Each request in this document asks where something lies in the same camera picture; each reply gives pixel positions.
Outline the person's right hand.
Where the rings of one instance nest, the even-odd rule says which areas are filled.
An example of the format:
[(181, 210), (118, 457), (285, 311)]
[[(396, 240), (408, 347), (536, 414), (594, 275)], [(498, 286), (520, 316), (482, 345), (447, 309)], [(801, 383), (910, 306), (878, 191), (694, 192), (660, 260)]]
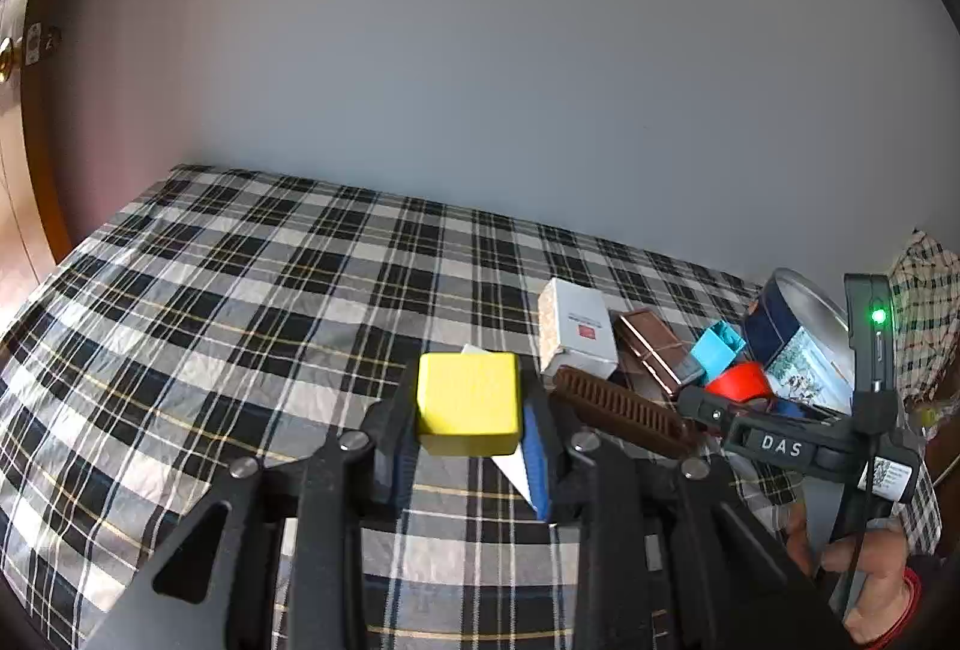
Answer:
[[(854, 538), (828, 544), (822, 556), (814, 559), (807, 538), (807, 515), (802, 501), (791, 505), (786, 533), (789, 558), (805, 575), (814, 575), (819, 567), (838, 572), (853, 562)], [(898, 520), (889, 520), (864, 535), (857, 561), (857, 570), (864, 574), (864, 585), (856, 604), (844, 618), (844, 627), (857, 645), (884, 647), (914, 613), (918, 586), (908, 577), (907, 560), (907, 535)]]

